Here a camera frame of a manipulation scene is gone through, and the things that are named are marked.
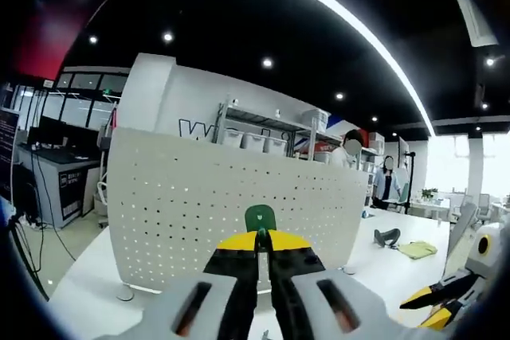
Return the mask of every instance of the ceiling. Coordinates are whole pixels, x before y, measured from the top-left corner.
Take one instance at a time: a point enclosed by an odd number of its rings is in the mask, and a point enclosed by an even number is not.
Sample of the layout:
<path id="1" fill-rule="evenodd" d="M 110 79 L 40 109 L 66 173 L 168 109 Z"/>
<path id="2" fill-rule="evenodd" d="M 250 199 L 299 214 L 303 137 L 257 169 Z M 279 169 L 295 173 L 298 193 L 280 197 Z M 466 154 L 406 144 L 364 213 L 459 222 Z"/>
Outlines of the ceiling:
<path id="1" fill-rule="evenodd" d="M 510 115 L 510 61 L 501 47 L 470 45 L 456 0 L 337 1 L 388 48 L 430 119 Z M 170 44 L 162 39 L 166 31 L 174 36 Z M 88 43 L 91 34 L 96 45 Z M 388 64 L 316 0 L 108 0 L 65 65 L 131 66 L 139 52 L 175 56 L 180 65 L 283 92 L 387 137 L 395 125 L 422 121 Z M 272 69 L 261 67 L 263 57 L 273 59 Z M 500 59 L 489 68 L 487 57 Z M 477 84 L 485 85 L 487 110 L 474 104 Z M 345 95 L 342 101 L 337 92 Z M 509 127 L 486 123 L 483 130 Z M 474 125 L 450 130 L 471 134 Z M 427 136 L 425 128 L 398 133 Z"/>

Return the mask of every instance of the person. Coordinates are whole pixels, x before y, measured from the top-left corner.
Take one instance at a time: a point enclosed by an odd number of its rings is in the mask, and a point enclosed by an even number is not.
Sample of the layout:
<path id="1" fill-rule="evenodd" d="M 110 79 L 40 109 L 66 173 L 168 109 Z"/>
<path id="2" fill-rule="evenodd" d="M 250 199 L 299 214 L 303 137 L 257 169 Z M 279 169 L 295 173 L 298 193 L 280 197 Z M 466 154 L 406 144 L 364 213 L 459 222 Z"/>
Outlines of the person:
<path id="1" fill-rule="evenodd" d="M 386 199 L 390 197 L 391 190 L 395 190 L 400 197 L 400 185 L 397 177 L 393 174 L 393 157 L 387 155 L 382 163 L 382 168 L 377 170 L 372 193 L 373 206 L 377 209 L 388 209 Z"/>
<path id="2" fill-rule="evenodd" d="M 361 133 L 356 129 L 348 131 L 343 138 L 343 145 L 332 151 L 330 165 L 351 167 L 356 162 L 355 155 L 359 153 L 362 146 L 363 136 Z"/>

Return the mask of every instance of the white pegboard panel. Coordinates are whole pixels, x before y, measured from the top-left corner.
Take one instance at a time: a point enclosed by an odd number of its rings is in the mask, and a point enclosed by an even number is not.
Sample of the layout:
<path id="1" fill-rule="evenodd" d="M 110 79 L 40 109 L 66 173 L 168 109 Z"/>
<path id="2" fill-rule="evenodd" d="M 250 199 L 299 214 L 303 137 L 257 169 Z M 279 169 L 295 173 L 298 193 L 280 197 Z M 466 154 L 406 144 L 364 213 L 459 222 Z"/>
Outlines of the white pegboard panel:
<path id="1" fill-rule="evenodd" d="M 361 171 L 117 127 L 108 219 L 120 278 L 160 291 L 203 270 L 260 204 L 274 209 L 277 229 L 303 236 L 326 268 L 337 268 L 351 253 L 366 189 Z M 270 283 L 260 265 L 263 291 Z"/>

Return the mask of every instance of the yellow cloth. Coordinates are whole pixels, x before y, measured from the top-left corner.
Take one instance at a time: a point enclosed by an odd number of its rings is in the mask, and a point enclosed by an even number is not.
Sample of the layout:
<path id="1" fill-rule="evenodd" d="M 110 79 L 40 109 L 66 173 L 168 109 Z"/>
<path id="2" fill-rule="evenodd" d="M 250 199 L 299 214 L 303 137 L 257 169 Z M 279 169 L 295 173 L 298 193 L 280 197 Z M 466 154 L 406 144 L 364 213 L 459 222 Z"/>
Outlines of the yellow cloth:
<path id="1" fill-rule="evenodd" d="M 399 245 L 398 250 L 411 259 L 425 258 L 426 256 L 433 255 L 437 252 L 437 248 L 423 240 Z"/>

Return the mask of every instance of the potted plant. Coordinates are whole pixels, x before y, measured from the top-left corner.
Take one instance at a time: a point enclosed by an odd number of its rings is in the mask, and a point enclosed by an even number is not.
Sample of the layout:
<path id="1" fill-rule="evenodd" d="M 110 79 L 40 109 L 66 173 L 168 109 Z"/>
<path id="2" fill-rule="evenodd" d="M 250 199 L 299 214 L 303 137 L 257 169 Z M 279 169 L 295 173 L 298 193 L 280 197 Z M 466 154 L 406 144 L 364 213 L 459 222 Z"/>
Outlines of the potted plant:
<path id="1" fill-rule="evenodd" d="M 434 197 L 435 193 L 437 193 L 437 188 L 422 189 L 422 199 L 424 201 L 430 201 Z"/>

